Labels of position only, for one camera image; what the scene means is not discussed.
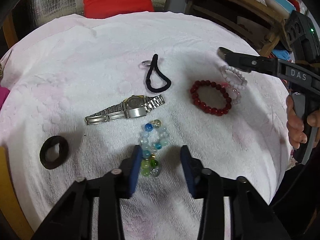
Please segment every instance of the yellow wooden object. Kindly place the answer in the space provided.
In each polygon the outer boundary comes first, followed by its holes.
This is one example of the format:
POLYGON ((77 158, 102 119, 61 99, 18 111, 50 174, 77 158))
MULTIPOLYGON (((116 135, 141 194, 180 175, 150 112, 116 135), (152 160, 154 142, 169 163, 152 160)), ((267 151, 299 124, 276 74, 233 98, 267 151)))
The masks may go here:
POLYGON ((21 240, 30 240, 34 232, 13 191, 3 147, 0 147, 0 209, 17 236, 21 240))

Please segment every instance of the glass bead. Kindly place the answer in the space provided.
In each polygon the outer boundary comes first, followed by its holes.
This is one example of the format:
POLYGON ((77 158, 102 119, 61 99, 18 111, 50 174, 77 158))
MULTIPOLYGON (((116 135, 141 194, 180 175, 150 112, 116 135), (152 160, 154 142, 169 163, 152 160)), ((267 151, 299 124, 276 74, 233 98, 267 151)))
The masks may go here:
POLYGON ((150 157, 151 153, 150 153, 150 151, 146 150, 146 151, 143 151, 143 152, 142 152, 142 155, 143 155, 143 157, 144 157, 145 159, 147 159, 147 158, 150 157))
POLYGON ((144 150, 144 151, 148 151, 148 150, 150 150, 150 145, 148 145, 148 144, 142 144, 142 145, 141 145, 141 148, 142 148, 142 150, 144 150))
POLYGON ((145 129, 145 131, 147 131, 147 132, 151 132, 152 129, 153 129, 153 126, 152 126, 151 123, 147 123, 147 124, 144 126, 144 129, 145 129))
POLYGON ((162 132, 160 133, 160 138, 168 138, 170 136, 170 133, 168 131, 162 132))
POLYGON ((159 174, 160 174, 160 171, 161 171, 160 166, 157 166, 157 167, 151 169, 150 175, 151 175, 152 177, 158 177, 159 174))
POLYGON ((149 139, 148 139, 148 138, 142 138, 142 139, 140 140, 140 143, 141 143, 141 144, 149 144, 149 139))
POLYGON ((150 175, 150 170, 149 169, 142 169, 140 173, 142 176, 148 177, 150 175))
POLYGON ((159 165, 159 163, 158 163, 157 160, 154 160, 154 159, 150 160, 150 166, 151 166, 152 168, 155 168, 155 167, 157 167, 158 165, 159 165))
POLYGON ((166 145, 168 145, 168 143, 169 143, 168 139, 166 139, 166 138, 160 140, 161 146, 166 146, 166 145))
POLYGON ((155 148, 156 148, 157 150, 160 150, 160 149, 162 148, 161 143, 155 143, 155 148))
POLYGON ((156 153, 156 152, 157 152, 157 149, 154 148, 154 147, 151 147, 149 151, 150 151, 151 153, 156 153))
POLYGON ((159 133, 162 133, 162 132, 166 132, 167 131, 167 127, 165 126, 165 125, 163 125, 163 126, 161 126, 160 128, 159 128, 159 133))
POLYGON ((142 136, 143 138, 148 138, 148 137, 150 136, 150 133, 147 132, 147 131, 144 131, 144 132, 141 134, 141 136, 142 136))
POLYGON ((150 162, 149 162, 149 160, 142 160, 142 161, 141 161, 141 168, 142 168, 142 169, 149 169, 149 168, 150 168, 150 162))
POLYGON ((154 128, 158 129, 161 126, 161 121, 158 119, 155 119, 151 122, 151 124, 153 125, 154 128))

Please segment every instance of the fingernail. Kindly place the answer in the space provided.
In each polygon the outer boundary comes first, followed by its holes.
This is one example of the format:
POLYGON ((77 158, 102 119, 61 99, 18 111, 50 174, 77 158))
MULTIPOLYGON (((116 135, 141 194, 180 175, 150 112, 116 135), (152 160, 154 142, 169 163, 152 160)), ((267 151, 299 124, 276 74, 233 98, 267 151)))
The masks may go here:
POLYGON ((301 137, 300 137, 300 143, 306 143, 307 142, 307 136, 306 135, 302 135, 301 137))
POLYGON ((308 121, 308 124, 310 126, 316 125, 316 117, 313 114, 308 116, 308 120, 307 121, 308 121))

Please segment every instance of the watch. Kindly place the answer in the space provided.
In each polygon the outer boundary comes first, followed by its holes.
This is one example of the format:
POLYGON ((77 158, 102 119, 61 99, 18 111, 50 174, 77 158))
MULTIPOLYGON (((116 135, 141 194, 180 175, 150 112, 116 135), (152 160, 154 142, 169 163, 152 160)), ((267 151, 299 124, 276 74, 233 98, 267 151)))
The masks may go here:
POLYGON ((87 116, 84 120, 87 125, 112 120, 146 116, 152 109, 164 104, 162 95, 155 97, 135 96, 125 99, 118 105, 110 106, 98 113, 87 116))

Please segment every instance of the watch band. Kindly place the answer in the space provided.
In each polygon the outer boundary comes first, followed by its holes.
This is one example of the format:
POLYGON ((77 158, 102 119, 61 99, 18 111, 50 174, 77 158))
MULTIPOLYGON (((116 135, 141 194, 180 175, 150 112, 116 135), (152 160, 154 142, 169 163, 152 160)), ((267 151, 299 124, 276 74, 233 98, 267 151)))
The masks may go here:
POLYGON ((146 116, 147 113, 149 113, 151 110, 156 109, 158 106, 164 104, 162 95, 155 97, 144 96, 142 100, 143 105, 141 107, 133 109, 127 109, 125 102, 121 102, 118 105, 110 106, 100 112, 87 116, 85 118, 85 123, 89 125, 124 118, 146 116))

